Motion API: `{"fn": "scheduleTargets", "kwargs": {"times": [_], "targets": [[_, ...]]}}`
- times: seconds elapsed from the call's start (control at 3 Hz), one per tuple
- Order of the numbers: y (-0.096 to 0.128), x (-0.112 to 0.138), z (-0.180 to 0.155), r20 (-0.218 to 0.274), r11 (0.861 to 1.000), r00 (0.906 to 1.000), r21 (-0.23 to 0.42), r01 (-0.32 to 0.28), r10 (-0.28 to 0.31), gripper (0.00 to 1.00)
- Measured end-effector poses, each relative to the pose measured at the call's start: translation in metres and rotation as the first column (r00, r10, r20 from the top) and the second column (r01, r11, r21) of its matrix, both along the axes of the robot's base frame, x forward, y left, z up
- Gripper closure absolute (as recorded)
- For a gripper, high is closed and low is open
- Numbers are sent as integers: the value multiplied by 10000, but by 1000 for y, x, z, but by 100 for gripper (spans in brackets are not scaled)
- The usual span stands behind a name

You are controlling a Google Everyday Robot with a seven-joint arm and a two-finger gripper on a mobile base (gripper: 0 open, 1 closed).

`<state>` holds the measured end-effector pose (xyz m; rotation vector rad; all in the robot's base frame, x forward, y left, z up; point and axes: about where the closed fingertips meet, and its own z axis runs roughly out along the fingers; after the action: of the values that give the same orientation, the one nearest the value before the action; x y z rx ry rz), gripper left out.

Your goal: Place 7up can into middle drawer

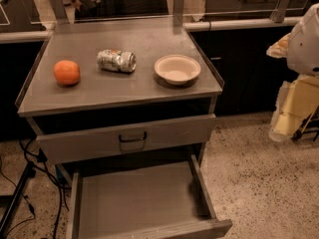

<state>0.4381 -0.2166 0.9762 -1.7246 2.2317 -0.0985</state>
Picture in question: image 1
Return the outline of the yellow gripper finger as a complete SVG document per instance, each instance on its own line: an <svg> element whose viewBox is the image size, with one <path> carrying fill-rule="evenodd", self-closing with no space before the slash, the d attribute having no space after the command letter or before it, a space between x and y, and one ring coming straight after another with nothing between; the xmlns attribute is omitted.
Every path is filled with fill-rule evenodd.
<svg viewBox="0 0 319 239"><path fill-rule="evenodd" d="M292 83L284 81L279 89L269 137L288 140L319 106L319 78L300 75Z"/></svg>

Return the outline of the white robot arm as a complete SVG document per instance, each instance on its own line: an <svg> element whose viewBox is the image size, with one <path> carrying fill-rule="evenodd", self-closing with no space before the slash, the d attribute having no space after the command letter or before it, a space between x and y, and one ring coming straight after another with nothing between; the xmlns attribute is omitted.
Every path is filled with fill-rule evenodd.
<svg viewBox="0 0 319 239"><path fill-rule="evenodd" d="M274 141L285 141L319 106L319 4L311 6L266 54L285 58L287 67L298 74L296 80L284 81L280 87L268 133Z"/></svg>

